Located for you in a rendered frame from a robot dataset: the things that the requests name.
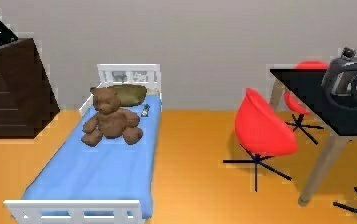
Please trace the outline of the brown teddy bear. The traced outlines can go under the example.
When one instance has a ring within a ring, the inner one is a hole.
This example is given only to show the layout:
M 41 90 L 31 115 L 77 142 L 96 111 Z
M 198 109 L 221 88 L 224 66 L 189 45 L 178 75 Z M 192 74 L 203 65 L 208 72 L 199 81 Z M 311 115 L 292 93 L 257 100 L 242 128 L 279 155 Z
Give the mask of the brown teddy bear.
M 83 124 L 81 141 L 90 147 L 95 147 L 103 137 L 122 137 L 128 145 L 138 143 L 143 137 L 143 130 L 138 127 L 140 117 L 121 107 L 117 91 L 113 87 L 91 87 L 90 92 L 96 113 Z

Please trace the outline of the white bed with blue sheet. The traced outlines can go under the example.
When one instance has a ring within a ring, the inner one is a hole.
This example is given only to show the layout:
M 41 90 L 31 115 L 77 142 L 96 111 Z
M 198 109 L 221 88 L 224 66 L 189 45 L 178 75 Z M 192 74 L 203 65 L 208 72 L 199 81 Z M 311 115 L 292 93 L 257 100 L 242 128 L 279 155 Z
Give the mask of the white bed with blue sheet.
M 81 142 L 77 125 L 26 188 L 19 200 L 3 205 L 18 224 L 145 224 L 153 216 L 152 178 L 162 112 L 158 64 L 99 64 L 100 85 L 138 84 L 145 101 L 132 108 L 143 137 L 128 145 L 102 139 L 95 147 Z M 148 117 L 141 117 L 145 104 Z

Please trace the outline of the dark brown chest of drawers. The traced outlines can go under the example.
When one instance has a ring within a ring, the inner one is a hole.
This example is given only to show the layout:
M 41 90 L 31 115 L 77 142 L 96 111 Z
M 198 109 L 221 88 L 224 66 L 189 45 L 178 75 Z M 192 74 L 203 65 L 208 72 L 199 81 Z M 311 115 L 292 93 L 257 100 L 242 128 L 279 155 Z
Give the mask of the dark brown chest of drawers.
M 33 139 L 60 112 L 36 44 L 0 47 L 0 138 Z

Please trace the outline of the olive green pillow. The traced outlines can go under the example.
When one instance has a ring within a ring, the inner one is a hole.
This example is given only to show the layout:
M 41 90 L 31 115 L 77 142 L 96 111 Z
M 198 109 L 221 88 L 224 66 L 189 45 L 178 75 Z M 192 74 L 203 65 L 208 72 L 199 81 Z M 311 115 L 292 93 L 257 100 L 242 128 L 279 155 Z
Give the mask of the olive green pillow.
M 117 93 L 123 107 L 141 105 L 147 95 L 147 88 L 142 85 L 121 84 L 113 85 L 112 88 Z

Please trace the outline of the grey round appliance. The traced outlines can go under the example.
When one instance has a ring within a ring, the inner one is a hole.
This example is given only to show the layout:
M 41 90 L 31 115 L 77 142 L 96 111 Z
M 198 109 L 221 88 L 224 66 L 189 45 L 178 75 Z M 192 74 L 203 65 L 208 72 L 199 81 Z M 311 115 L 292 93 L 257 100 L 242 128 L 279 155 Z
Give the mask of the grey round appliance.
M 327 100 L 336 107 L 357 111 L 357 56 L 356 50 L 344 47 L 331 60 L 321 82 Z

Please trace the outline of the black table with tan legs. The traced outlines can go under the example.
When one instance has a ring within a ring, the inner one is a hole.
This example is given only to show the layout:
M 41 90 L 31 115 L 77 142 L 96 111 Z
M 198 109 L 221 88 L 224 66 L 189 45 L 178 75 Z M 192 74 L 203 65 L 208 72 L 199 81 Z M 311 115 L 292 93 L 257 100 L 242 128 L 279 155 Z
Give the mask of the black table with tan legs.
M 275 77 L 270 105 L 276 110 L 284 89 L 298 97 L 329 130 L 324 147 L 316 159 L 299 198 L 305 207 L 340 157 L 350 140 L 357 140 L 357 111 L 338 108 L 327 99 L 321 87 L 324 69 L 270 68 Z

